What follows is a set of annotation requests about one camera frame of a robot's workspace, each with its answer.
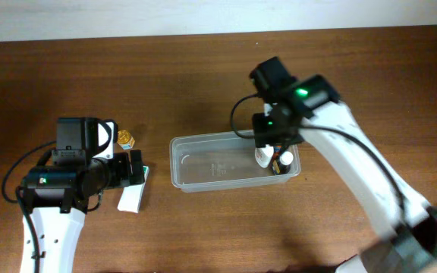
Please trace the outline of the white green medicine box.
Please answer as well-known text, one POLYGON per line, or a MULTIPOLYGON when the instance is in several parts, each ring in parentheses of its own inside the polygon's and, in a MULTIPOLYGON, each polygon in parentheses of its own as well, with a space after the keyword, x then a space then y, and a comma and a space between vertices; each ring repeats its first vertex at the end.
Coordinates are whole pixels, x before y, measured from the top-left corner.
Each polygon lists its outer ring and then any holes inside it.
POLYGON ((121 198, 118 203, 118 210, 121 212, 130 212, 138 214, 140 210, 140 204, 143 198, 143 192, 146 186, 146 181, 149 176, 149 167, 144 166, 144 182, 138 185, 132 185, 125 187, 121 194, 121 198))

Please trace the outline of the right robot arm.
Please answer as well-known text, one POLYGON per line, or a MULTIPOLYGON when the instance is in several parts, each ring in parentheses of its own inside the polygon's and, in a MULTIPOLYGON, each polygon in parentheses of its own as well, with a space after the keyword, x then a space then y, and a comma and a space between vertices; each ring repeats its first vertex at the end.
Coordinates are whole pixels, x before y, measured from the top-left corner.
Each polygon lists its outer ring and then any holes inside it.
POLYGON ((390 166, 327 79, 298 80, 277 57, 258 64, 250 79, 271 107, 253 115, 256 146, 309 143, 347 184, 379 238, 338 265, 305 272, 420 272, 437 262, 437 206, 390 166))

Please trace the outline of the white spray bottle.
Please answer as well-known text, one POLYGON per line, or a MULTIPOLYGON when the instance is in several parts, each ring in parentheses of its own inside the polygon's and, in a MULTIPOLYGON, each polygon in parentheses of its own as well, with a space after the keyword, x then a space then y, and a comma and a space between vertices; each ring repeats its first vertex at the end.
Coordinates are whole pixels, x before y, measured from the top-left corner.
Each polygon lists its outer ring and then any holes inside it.
POLYGON ((262 148, 256 148, 254 153, 256 162, 261 168, 267 168, 269 166, 274 154, 274 147, 269 145, 262 148))

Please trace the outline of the gold lid small jar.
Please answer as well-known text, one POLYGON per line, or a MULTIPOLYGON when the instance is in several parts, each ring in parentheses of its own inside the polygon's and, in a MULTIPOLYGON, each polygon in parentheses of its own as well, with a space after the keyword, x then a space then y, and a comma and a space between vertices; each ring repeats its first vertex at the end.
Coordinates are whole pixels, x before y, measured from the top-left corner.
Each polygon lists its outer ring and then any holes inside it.
POLYGON ((117 143, 123 150, 129 150, 134 147, 135 139, 127 130, 119 130, 117 143))

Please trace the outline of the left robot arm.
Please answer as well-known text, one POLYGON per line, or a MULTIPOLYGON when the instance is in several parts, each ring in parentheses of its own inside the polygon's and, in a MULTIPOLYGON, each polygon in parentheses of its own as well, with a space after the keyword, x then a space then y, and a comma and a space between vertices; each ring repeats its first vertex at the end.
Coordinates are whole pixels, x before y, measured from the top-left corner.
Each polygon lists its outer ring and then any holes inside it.
POLYGON ((118 210, 137 213, 149 175, 139 150, 115 152, 118 125, 59 118, 55 141, 15 190, 23 214, 22 272, 70 272, 90 198, 120 189, 118 210))

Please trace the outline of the dark bottle white cap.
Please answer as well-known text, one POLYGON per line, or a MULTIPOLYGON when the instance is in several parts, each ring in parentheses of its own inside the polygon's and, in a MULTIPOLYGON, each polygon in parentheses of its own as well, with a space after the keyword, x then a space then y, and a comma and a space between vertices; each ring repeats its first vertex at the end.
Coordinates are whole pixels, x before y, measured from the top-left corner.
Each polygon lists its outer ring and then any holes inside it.
POLYGON ((282 153, 272 162, 272 173, 274 175, 287 174, 291 169, 293 160, 294 155, 291 152, 282 153))

